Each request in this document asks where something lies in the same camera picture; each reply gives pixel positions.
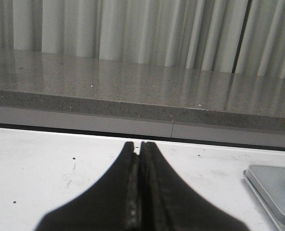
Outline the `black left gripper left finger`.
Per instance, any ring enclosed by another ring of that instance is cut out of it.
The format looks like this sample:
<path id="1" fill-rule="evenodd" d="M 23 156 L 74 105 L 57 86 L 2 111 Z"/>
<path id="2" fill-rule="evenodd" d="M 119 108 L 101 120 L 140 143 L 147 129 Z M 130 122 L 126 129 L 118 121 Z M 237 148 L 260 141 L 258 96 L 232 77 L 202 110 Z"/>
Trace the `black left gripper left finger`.
<path id="1" fill-rule="evenodd" d="M 141 208 L 139 157 L 126 142 L 110 168 L 88 190 L 47 213 L 38 231 L 138 231 Z"/>

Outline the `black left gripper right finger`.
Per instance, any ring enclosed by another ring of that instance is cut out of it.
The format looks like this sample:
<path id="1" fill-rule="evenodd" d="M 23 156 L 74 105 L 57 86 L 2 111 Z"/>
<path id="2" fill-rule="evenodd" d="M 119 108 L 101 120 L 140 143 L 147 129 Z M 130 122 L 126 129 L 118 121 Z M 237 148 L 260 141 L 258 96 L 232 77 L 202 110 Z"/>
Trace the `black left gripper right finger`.
<path id="1" fill-rule="evenodd" d="M 194 191 L 174 171 L 153 142 L 142 142 L 139 155 L 144 231 L 247 231 L 240 220 Z"/>

